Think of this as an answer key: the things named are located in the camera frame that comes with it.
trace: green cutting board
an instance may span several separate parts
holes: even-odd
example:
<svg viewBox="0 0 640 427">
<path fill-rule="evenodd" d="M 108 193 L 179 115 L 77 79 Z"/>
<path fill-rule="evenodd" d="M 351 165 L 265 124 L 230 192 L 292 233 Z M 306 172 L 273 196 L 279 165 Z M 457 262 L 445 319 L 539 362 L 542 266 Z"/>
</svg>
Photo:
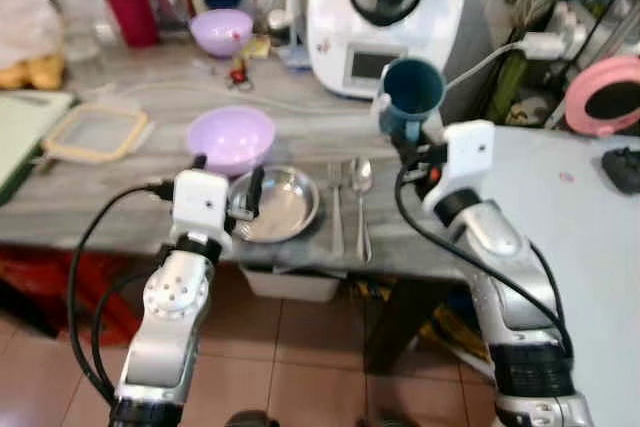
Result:
<svg viewBox="0 0 640 427">
<path fill-rule="evenodd" d="M 65 92 L 19 90 L 0 94 L 0 205 L 31 171 L 40 139 L 73 102 Z"/>
</svg>

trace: metal plate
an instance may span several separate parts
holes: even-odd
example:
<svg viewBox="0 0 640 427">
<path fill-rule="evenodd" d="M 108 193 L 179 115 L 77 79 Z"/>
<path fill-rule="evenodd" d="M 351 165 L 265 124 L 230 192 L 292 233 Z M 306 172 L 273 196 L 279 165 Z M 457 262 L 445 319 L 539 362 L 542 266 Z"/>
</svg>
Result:
<svg viewBox="0 0 640 427">
<path fill-rule="evenodd" d="M 249 242 L 272 243 L 302 232 L 318 212 L 320 196 L 315 183 L 293 167 L 270 165 L 264 168 L 260 215 L 251 222 L 238 221 L 234 234 Z M 231 186 L 230 200 L 244 194 L 251 174 Z"/>
</svg>

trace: lavender bowl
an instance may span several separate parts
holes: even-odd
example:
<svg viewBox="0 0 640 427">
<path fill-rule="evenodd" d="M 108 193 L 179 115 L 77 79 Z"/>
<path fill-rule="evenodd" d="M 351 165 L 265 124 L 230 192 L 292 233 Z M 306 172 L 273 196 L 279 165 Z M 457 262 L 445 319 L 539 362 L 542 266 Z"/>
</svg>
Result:
<svg viewBox="0 0 640 427">
<path fill-rule="evenodd" d="M 187 135 L 192 154 L 206 154 L 207 170 L 235 177 L 262 164 L 275 139 L 273 121 L 261 110 L 230 105 L 201 115 Z"/>
<path fill-rule="evenodd" d="M 232 57 L 251 39 L 253 20 L 244 12 L 217 9 L 196 15 L 189 24 L 191 35 L 205 52 Z"/>
</svg>

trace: white plastic bin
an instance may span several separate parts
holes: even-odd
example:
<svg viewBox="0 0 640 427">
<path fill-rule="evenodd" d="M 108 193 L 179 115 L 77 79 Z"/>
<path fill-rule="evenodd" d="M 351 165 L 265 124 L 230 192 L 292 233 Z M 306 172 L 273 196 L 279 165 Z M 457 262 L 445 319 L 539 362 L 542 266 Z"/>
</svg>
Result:
<svg viewBox="0 0 640 427">
<path fill-rule="evenodd" d="M 340 285 L 340 279 L 322 274 L 274 274 L 265 267 L 246 265 L 240 266 L 240 269 L 253 293 L 260 297 L 329 302 Z"/>
</svg>

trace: metal spoon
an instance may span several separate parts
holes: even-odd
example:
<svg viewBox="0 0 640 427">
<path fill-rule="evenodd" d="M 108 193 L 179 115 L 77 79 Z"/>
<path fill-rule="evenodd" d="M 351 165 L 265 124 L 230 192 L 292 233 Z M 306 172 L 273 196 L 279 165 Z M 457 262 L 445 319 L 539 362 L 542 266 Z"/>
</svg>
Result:
<svg viewBox="0 0 640 427">
<path fill-rule="evenodd" d="M 358 258 L 365 264 L 371 261 L 371 240 L 367 228 L 367 218 L 364 208 L 364 194 L 373 186 L 373 172 L 371 162 L 365 157 L 356 157 L 351 161 L 351 188 L 358 197 L 358 240 L 356 250 Z"/>
</svg>

